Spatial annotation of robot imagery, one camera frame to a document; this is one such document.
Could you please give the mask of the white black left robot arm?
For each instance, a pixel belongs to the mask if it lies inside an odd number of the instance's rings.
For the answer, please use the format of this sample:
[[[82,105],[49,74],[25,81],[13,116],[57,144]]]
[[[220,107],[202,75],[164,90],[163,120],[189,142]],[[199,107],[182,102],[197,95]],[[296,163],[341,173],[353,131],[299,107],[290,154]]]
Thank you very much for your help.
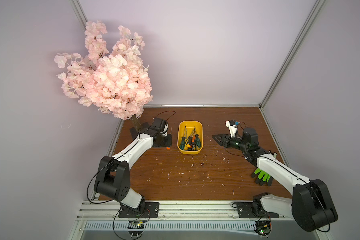
[[[141,215],[145,211],[145,199],[131,188],[130,170],[147,150],[171,147],[172,135],[168,134],[168,129],[166,120],[155,118],[122,151],[112,157],[103,157],[95,177],[94,191]]]

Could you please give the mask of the black yellow long screwdriver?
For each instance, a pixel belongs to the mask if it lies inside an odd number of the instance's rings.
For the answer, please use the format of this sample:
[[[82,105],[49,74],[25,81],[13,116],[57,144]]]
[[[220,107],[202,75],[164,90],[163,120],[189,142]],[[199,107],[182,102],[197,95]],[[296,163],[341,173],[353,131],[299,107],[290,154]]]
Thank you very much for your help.
[[[191,133],[186,137],[185,150],[192,151],[194,149],[193,145],[194,145],[193,131],[191,131]]]

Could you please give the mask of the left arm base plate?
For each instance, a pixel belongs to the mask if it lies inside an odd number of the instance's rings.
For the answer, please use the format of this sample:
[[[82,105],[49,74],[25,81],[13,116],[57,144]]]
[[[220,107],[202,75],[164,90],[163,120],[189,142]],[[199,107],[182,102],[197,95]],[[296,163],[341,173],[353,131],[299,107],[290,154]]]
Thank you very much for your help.
[[[121,219],[139,219],[139,218],[158,218],[160,209],[159,202],[145,202],[140,204],[137,209],[128,207],[127,205],[122,204],[121,209],[118,213],[118,217]]]

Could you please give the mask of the green black handled screwdriver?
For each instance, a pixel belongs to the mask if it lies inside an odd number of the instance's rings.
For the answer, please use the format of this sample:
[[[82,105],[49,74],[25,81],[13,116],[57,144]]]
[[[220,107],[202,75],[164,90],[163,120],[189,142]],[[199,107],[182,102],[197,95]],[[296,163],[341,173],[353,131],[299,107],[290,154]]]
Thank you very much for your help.
[[[184,132],[183,132],[183,136],[180,142],[180,149],[184,150],[185,149],[185,141],[186,141],[186,137],[187,137],[187,128],[184,128]]]

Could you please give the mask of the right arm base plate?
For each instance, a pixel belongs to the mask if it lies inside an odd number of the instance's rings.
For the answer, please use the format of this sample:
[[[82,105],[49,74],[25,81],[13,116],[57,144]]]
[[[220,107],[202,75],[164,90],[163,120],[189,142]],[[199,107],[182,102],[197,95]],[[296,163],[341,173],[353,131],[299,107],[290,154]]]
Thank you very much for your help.
[[[232,207],[237,210],[240,219],[277,219],[280,217],[279,214],[265,211],[255,202],[234,202]]]

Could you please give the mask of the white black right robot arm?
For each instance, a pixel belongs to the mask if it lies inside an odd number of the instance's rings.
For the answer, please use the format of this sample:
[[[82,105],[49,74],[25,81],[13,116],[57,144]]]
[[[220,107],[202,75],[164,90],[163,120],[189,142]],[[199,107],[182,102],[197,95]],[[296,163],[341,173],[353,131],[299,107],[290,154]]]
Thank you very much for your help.
[[[270,152],[260,147],[258,134],[253,128],[245,128],[241,136],[235,126],[229,134],[213,135],[212,138],[224,148],[240,150],[243,157],[256,170],[252,176],[259,185],[279,182],[291,198],[263,193],[253,198],[252,214],[259,219],[278,214],[296,221],[306,232],[321,231],[339,219],[327,185],[319,180],[311,180],[290,169]]]

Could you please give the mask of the small green handled screwdriver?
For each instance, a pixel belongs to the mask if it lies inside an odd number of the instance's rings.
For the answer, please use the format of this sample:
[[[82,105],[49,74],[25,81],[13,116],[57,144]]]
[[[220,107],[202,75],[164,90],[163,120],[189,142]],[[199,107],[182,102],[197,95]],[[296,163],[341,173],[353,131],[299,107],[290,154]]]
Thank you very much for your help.
[[[202,146],[199,134],[197,133],[197,130],[195,129],[195,144],[198,148]]]

